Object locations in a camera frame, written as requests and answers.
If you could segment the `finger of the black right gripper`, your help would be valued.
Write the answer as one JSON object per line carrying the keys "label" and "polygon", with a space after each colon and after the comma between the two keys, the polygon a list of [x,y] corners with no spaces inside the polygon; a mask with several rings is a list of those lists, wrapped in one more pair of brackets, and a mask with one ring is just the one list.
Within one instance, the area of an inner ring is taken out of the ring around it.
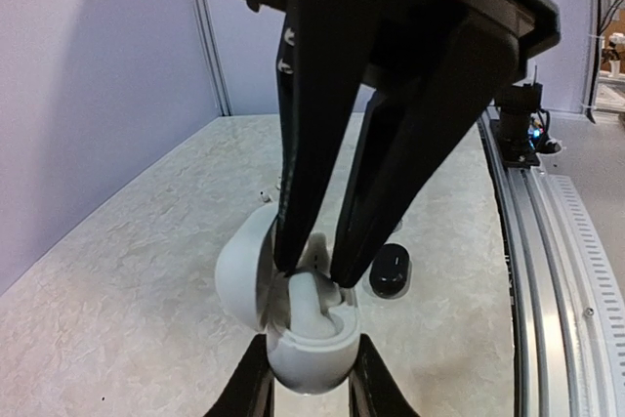
{"label": "finger of the black right gripper", "polygon": [[357,284],[414,197],[519,65],[519,41],[469,13],[420,36],[416,69],[366,111],[336,229],[332,280]]}

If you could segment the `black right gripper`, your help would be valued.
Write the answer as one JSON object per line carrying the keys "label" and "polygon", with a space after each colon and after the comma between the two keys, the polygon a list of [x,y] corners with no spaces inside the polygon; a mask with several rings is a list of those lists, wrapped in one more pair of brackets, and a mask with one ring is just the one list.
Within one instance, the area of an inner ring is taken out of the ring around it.
{"label": "black right gripper", "polygon": [[282,175],[273,255],[296,269],[359,87],[493,95],[561,38],[551,0],[243,0],[285,16],[276,58]]}

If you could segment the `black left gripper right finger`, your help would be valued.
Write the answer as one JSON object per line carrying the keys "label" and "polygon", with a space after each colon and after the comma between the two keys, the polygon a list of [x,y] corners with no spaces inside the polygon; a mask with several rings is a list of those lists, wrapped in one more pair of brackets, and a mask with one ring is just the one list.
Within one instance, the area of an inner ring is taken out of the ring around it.
{"label": "black left gripper right finger", "polygon": [[361,334],[349,374],[351,416],[418,417],[367,334]]}

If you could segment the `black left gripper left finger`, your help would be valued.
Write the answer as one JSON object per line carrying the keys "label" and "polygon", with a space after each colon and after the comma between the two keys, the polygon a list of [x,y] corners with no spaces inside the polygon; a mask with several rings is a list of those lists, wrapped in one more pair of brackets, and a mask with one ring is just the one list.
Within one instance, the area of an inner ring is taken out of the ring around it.
{"label": "black left gripper left finger", "polygon": [[237,364],[222,393],[205,417],[273,415],[273,373],[267,355],[267,336],[257,334]]}

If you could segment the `white clip earbud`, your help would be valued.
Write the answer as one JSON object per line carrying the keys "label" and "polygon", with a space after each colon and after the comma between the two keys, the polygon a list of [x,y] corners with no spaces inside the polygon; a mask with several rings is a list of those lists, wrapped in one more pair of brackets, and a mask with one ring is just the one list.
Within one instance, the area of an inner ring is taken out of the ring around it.
{"label": "white clip earbud", "polygon": [[322,232],[314,232],[307,241],[299,267],[328,274],[329,265],[330,257],[327,250],[327,238]]}
{"label": "white clip earbud", "polygon": [[339,287],[319,271],[299,271],[288,281],[289,329],[307,340],[326,340],[341,332],[330,309],[342,303]]}

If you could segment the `white earbud charging case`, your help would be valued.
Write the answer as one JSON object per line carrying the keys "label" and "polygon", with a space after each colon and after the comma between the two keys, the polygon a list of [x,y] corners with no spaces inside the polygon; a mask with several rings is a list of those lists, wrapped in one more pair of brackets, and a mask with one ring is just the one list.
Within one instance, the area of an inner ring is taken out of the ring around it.
{"label": "white earbud charging case", "polygon": [[338,387],[349,375],[358,352],[360,317],[353,290],[339,287],[342,303],[329,311],[341,332],[326,340],[307,340],[289,329],[289,278],[277,270],[273,242],[277,206],[254,211],[222,249],[215,285],[224,310],[248,328],[267,336],[271,371],[286,388],[319,395]]}

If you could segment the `black earbud charging case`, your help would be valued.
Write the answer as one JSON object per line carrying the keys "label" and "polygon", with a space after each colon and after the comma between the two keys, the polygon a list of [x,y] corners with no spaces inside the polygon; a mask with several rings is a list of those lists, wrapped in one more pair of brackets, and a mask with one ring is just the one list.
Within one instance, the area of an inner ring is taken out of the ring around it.
{"label": "black earbud charging case", "polygon": [[406,248],[387,243],[375,256],[369,273],[372,292],[383,299],[399,297],[407,289],[411,275],[411,260]]}

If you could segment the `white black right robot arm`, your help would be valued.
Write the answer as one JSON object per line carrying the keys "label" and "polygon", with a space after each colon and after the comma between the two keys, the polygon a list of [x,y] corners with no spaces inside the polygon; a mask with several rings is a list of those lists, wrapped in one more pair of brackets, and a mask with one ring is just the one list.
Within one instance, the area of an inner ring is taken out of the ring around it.
{"label": "white black right robot arm", "polygon": [[335,232],[330,277],[355,285],[416,194],[489,104],[521,158],[541,89],[528,61],[560,39],[551,0],[244,0],[284,14],[275,60],[283,151],[273,261],[296,269],[361,86],[374,93]]}

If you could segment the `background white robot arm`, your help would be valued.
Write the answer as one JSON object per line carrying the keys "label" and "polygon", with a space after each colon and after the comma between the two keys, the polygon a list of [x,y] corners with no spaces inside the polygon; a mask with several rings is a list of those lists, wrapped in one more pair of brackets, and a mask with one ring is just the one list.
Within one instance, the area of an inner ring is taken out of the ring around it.
{"label": "background white robot arm", "polygon": [[624,34],[614,32],[608,37],[607,45],[602,48],[602,67],[610,78],[617,78],[622,64],[624,64]]}

